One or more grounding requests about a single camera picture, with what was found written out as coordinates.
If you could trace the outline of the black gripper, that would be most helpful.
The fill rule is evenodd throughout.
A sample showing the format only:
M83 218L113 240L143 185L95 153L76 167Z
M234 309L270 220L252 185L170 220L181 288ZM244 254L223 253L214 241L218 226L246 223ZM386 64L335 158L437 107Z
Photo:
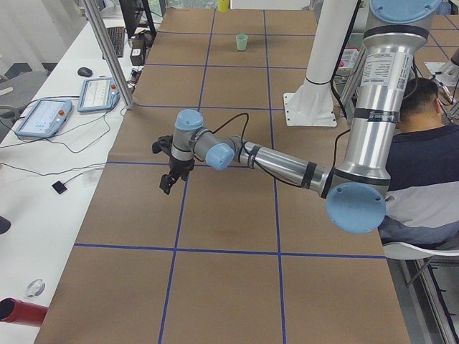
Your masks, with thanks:
M187 181L189 173L194 169L194 158L186 161L175 157L169 159L169 174L164 174L160 180L160 189L165 194L170 194L171 188L178 180Z

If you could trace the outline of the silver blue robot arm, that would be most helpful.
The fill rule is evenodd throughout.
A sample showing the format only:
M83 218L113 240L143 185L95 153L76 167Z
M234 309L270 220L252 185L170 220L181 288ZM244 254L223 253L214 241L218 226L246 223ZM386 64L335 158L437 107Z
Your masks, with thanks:
M177 115L173 135L153 144L169 156L160 187L186 180L196 158L221 171L231 162L260 168L286 183L317 192L330 220L351 233L377 228L386 214L387 156L415 52L426 41L438 1L370 1L361 56L363 75L344 161L331 168L246 141L219 137L196 110Z

